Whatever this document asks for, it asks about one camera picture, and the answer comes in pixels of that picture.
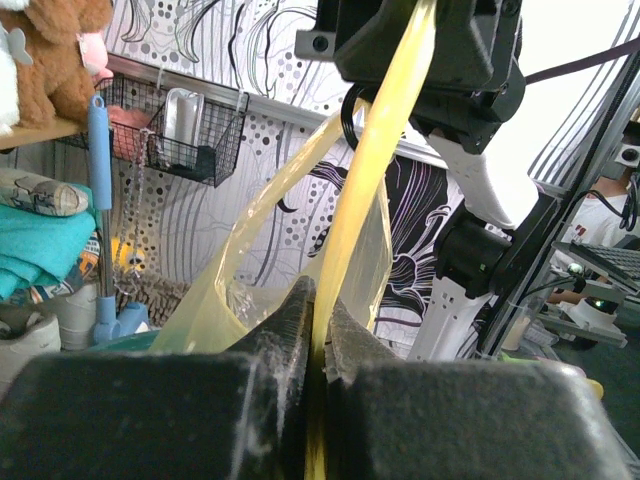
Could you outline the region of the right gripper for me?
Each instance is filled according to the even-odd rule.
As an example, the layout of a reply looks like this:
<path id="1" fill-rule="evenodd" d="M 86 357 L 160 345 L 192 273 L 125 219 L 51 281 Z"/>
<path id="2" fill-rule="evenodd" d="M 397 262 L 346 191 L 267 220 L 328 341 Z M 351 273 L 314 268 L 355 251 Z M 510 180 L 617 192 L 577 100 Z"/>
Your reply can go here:
<path id="1" fill-rule="evenodd" d="M 320 1 L 296 34 L 300 59 L 331 62 L 372 101 L 389 73 L 407 120 L 481 154 L 524 98 L 519 1 Z"/>

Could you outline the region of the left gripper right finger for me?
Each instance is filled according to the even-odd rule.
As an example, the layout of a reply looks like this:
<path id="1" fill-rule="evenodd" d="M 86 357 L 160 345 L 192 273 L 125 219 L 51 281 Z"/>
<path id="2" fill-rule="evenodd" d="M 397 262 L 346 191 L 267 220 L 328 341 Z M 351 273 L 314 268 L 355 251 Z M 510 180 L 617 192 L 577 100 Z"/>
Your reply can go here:
<path id="1" fill-rule="evenodd" d="M 353 398 L 357 374 L 366 365 L 397 356 L 358 323 L 342 302 L 329 320 L 324 354 L 326 477 L 344 479 L 363 426 L 363 401 Z"/>

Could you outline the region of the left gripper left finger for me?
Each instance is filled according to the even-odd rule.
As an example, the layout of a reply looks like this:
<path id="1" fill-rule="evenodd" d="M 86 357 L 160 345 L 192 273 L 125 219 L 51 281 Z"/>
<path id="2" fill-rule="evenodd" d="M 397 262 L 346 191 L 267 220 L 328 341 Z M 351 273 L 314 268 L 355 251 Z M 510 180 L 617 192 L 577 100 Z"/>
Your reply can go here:
<path id="1" fill-rule="evenodd" d="M 276 381 L 276 466 L 282 479 L 302 479 L 305 473 L 305 383 L 314 299 L 314 281 L 300 277 L 280 306 L 240 341 L 266 362 Z"/>

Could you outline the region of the yellow trash bag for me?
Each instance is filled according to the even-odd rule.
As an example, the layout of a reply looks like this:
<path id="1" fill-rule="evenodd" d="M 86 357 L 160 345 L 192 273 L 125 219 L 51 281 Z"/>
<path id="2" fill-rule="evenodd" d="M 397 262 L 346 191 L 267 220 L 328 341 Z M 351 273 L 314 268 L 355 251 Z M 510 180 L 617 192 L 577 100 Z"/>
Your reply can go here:
<path id="1" fill-rule="evenodd" d="M 256 326 L 248 327 L 232 302 L 233 277 L 269 210 L 322 160 L 341 132 L 337 117 L 326 120 L 249 203 L 223 248 L 191 285 L 152 344 L 170 376 L 185 384 L 188 412 L 182 425 L 187 437 L 182 445 L 186 454 L 172 460 L 184 479 L 281 478 L 276 466 L 276 381 L 266 362 L 240 341 L 286 296 L 262 311 Z M 351 295 L 365 320 L 371 321 L 390 273 L 384 175 L 393 154 L 369 200 L 347 193 L 354 156 L 321 257 L 302 275 L 315 283 L 302 479 L 321 479 L 326 473 L 324 345 L 334 307 L 341 294 Z"/>

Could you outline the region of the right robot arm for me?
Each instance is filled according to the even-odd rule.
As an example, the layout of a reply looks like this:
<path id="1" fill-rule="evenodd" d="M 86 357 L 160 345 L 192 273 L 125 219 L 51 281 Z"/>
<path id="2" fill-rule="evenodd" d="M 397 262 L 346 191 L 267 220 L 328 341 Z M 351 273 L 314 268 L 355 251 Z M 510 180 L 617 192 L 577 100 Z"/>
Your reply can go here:
<path id="1" fill-rule="evenodd" d="M 481 308 L 509 295 L 545 240 L 556 200 L 523 170 L 490 163 L 486 147 L 520 107 L 517 1 L 321 1 L 295 53 L 334 64 L 371 102 L 349 196 L 371 198 L 402 132 L 415 128 L 445 162 L 463 202 L 434 247 L 427 314 L 413 362 L 454 360 Z"/>

